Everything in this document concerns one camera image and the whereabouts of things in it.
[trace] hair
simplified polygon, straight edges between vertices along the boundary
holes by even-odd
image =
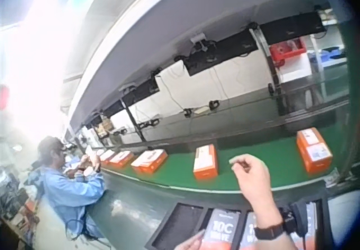
[[[40,161],[43,165],[48,166],[52,164],[51,152],[54,151],[56,154],[60,154],[63,150],[63,143],[59,138],[49,137],[44,138],[38,145],[38,152]]]

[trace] black tray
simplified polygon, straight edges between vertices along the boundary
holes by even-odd
[[[303,201],[316,204],[317,234],[316,249],[332,249],[333,239],[330,228],[329,207],[325,195],[306,197]],[[278,203],[278,207],[288,206]],[[184,242],[202,229],[206,229],[213,209],[219,208],[229,211],[240,211],[240,217],[235,231],[231,250],[238,250],[245,231],[245,223],[250,205],[234,206],[228,204],[210,204],[202,202],[177,202],[165,215],[159,227],[146,243],[148,250],[173,250],[178,244]]]

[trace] hand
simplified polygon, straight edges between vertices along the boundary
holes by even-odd
[[[190,239],[176,246],[174,250],[199,250],[204,233],[205,230],[200,231]]]
[[[90,157],[87,154],[84,154],[81,157],[80,165],[78,167],[80,167],[82,169],[86,169],[89,165],[89,162],[90,162]]]
[[[101,167],[101,161],[100,161],[99,156],[96,153],[93,153],[89,158],[90,158],[92,167],[94,168],[94,171],[99,171],[100,167]]]
[[[65,175],[69,178],[69,179],[73,179],[75,178],[75,173],[77,172],[77,169],[74,170],[68,170]]]
[[[260,159],[243,154],[231,159],[232,170],[237,177],[244,197],[250,202],[259,228],[267,228],[282,222],[271,191],[270,174]]]

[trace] red crate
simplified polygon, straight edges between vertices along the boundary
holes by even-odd
[[[270,46],[271,57],[275,62],[292,58],[306,52],[304,42],[300,38],[276,43]]]

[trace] blue jacket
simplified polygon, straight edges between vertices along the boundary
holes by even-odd
[[[73,238],[82,233],[84,218],[86,229],[91,236],[104,237],[86,214],[86,205],[95,203],[104,193],[102,174],[94,173],[85,179],[82,174],[76,173],[75,179],[70,180],[58,170],[44,167],[43,183],[50,206],[65,223],[65,227],[72,232]]]

